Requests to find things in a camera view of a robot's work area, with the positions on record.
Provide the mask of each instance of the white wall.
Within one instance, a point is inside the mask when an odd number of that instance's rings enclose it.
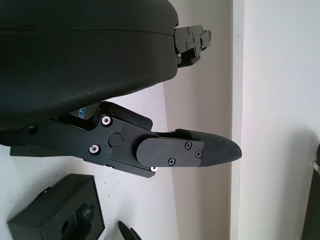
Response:
[[[299,240],[320,136],[320,1],[245,0],[239,240]]]
[[[211,46],[194,66],[164,83],[169,130],[185,128],[231,137],[232,2],[171,0],[179,27],[203,25]],[[180,240],[227,240],[230,164],[172,171]]]

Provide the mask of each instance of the black metal bracket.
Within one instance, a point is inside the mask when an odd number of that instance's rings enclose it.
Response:
[[[200,165],[200,140],[152,132],[149,118],[111,102],[86,111],[92,112],[90,118],[65,114],[1,131],[0,139],[17,143],[11,147],[12,156],[74,156],[147,178],[155,175],[154,167]]]
[[[174,30],[175,54],[178,68],[194,65],[201,51],[210,46],[211,31],[202,25],[180,27]]]

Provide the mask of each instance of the bolt head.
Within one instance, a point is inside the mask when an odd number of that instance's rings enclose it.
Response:
[[[102,119],[101,119],[101,123],[102,125],[104,126],[109,126],[111,124],[111,117],[109,116],[104,116]]]
[[[174,159],[173,157],[168,160],[168,165],[169,166],[173,166],[175,164],[176,164],[176,159]]]
[[[201,151],[200,151],[200,150],[198,150],[198,151],[195,152],[195,157],[196,157],[197,159],[201,158]]]
[[[156,172],[158,170],[158,168],[156,166],[152,166],[150,167],[151,172]]]
[[[93,156],[99,155],[100,147],[96,144],[93,144],[89,147],[89,153]]]

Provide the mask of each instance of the black metal plate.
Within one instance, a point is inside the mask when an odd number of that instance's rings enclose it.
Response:
[[[186,149],[186,143],[192,147]],[[196,152],[202,151],[204,142],[175,138],[148,138],[138,147],[136,157],[139,163],[146,167],[199,167],[200,158]],[[175,164],[168,165],[169,159],[174,158]]]

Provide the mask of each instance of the black plastic cover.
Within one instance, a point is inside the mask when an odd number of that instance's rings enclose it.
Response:
[[[184,129],[177,129],[175,131],[188,139],[204,142],[199,167],[229,163],[242,157],[241,148],[226,137]]]
[[[125,30],[173,36],[167,0],[1,0],[0,31]]]
[[[0,131],[177,74],[167,0],[0,1]]]

